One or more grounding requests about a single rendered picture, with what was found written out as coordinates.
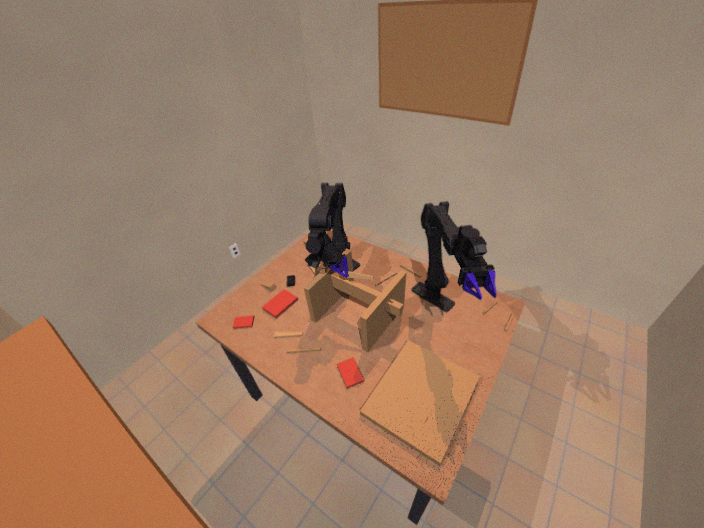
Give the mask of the red flat block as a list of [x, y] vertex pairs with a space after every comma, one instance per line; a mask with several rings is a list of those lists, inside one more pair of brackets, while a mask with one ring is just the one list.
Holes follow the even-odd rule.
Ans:
[[233, 328], [252, 327], [253, 321], [254, 321], [254, 316], [235, 317]]
[[297, 300], [298, 297], [284, 289], [274, 298], [272, 298], [268, 303], [266, 303], [263, 306], [263, 310], [272, 315], [273, 317], [278, 318]]
[[347, 388], [364, 382], [354, 358], [338, 363], [337, 367]]

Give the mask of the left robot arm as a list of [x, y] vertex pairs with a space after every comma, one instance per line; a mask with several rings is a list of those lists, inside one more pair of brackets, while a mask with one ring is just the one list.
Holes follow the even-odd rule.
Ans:
[[[440, 293], [440, 288], [446, 288], [449, 284], [442, 262], [441, 238], [448, 255], [454, 255], [461, 268], [488, 265], [482, 257], [487, 253], [487, 243], [480, 236], [480, 232], [471, 225], [457, 227], [447, 213], [448, 210], [448, 201], [440, 202], [437, 206], [433, 206], [433, 203], [424, 205], [421, 225], [428, 241], [428, 273], [425, 284], [418, 282], [411, 290], [445, 312], [448, 312], [455, 302]], [[431, 227], [438, 229], [431, 230]]]

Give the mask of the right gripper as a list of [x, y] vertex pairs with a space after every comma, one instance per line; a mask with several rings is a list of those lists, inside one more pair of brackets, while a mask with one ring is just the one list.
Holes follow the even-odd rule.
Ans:
[[[323, 247], [322, 249], [325, 250], [325, 252], [328, 254], [330, 257], [330, 260], [325, 262], [323, 265], [324, 267], [329, 267], [329, 269], [341, 274], [344, 277], [348, 277], [348, 264], [347, 264], [347, 256], [345, 254], [342, 254], [345, 249], [342, 248], [338, 250], [332, 240], [330, 243], [327, 244], [327, 247]], [[329, 265], [328, 265], [329, 264]], [[343, 269], [339, 266], [342, 265]], [[343, 273], [345, 272], [345, 274]]]

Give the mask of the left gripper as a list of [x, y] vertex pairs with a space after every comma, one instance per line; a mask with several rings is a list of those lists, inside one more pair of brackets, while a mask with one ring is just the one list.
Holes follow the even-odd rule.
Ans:
[[[459, 286], [462, 285], [462, 288], [465, 292], [475, 296], [479, 300], [482, 299], [482, 295], [481, 295], [479, 287], [484, 287], [491, 296], [496, 298], [497, 293], [496, 293], [496, 288], [495, 288], [495, 271], [494, 271], [494, 269], [495, 268], [493, 265], [482, 265], [482, 266], [461, 268], [460, 273], [459, 273], [459, 278], [458, 278], [458, 285]], [[491, 286], [491, 284], [492, 284], [492, 286]], [[472, 287], [472, 285], [473, 285], [473, 287]], [[477, 293], [474, 290], [472, 290], [472, 288], [475, 288]]]

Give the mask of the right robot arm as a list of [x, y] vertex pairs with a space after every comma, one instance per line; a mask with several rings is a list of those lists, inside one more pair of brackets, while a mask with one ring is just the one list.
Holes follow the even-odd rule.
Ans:
[[331, 241], [325, 231], [333, 230], [332, 242], [338, 250], [342, 248], [350, 250], [350, 242], [345, 234], [342, 218], [342, 210], [346, 205], [343, 183], [335, 183], [335, 186], [328, 185], [328, 183], [321, 183], [321, 190], [323, 193], [324, 189], [324, 194], [309, 215], [310, 233], [306, 249], [311, 253], [311, 256], [308, 255], [305, 261], [315, 269], [318, 268], [321, 260], [323, 263], [330, 260], [328, 254], [322, 249], [324, 246], [327, 247]]

